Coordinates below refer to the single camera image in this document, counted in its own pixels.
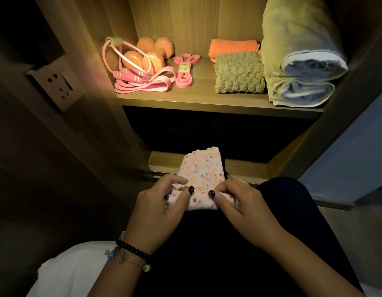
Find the person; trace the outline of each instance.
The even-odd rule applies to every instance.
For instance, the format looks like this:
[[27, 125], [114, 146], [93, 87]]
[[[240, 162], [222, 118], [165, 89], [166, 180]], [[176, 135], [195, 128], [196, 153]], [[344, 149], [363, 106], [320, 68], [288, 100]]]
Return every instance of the person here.
[[[253, 189], [227, 179], [212, 194], [219, 210], [185, 211], [189, 190], [168, 209], [164, 198], [172, 184], [187, 182], [166, 174], [138, 195], [123, 241], [152, 255], [151, 271], [143, 272], [146, 262], [130, 252], [133, 262], [109, 260], [89, 297], [364, 296], [334, 233], [297, 180], [279, 177]], [[222, 192], [237, 199], [237, 208]]]

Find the label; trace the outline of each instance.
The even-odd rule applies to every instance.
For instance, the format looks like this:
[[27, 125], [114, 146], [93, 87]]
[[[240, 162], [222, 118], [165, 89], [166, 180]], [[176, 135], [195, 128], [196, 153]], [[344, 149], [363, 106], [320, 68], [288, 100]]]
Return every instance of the label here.
[[190, 72], [190, 63], [183, 62], [179, 66], [179, 73], [189, 73]]

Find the wooden shelf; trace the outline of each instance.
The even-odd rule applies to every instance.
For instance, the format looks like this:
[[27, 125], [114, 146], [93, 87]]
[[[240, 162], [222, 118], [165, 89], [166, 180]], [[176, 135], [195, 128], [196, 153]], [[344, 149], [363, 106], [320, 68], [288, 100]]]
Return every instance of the wooden shelf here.
[[[152, 151], [148, 165], [158, 174], [177, 174], [184, 154]], [[235, 160], [225, 160], [225, 170], [233, 178], [243, 178], [250, 184], [261, 184], [268, 180], [267, 165]]]
[[[168, 65], [178, 68], [173, 59]], [[214, 64], [209, 58], [202, 59], [192, 70], [193, 85], [186, 89], [173, 86], [167, 92], [139, 91], [130, 94], [117, 94], [121, 105], [207, 112], [226, 112], [231, 114], [252, 114], [289, 118], [317, 119], [321, 108], [291, 108], [273, 106], [267, 94], [231, 93], [217, 94]]]

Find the orange towel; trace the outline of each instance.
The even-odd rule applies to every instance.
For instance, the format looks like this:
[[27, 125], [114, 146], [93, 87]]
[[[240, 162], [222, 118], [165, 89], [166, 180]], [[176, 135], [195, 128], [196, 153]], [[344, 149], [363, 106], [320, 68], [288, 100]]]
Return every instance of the orange towel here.
[[260, 44], [257, 41], [227, 41], [225, 39], [212, 39], [210, 44], [210, 60], [215, 62], [217, 54], [257, 52]]

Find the tie-dye towel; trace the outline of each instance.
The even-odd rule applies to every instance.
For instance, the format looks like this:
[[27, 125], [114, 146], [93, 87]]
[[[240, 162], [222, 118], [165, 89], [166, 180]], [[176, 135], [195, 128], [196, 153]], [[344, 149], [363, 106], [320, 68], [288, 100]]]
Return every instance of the tie-dye towel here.
[[[191, 196], [187, 210], [217, 209], [208, 195], [208, 191], [214, 190], [216, 185], [225, 180], [221, 155], [217, 147], [196, 150], [184, 156], [177, 175], [188, 179], [188, 183], [185, 186], [174, 184], [177, 190], [172, 191], [169, 195], [167, 200], [169, 207], [173, 206], [183, 190], [188, 190], [190, 186], [193, 186], [195, 192]], [[228, 194], [223, 195], [234, 205], [234, 198]]]

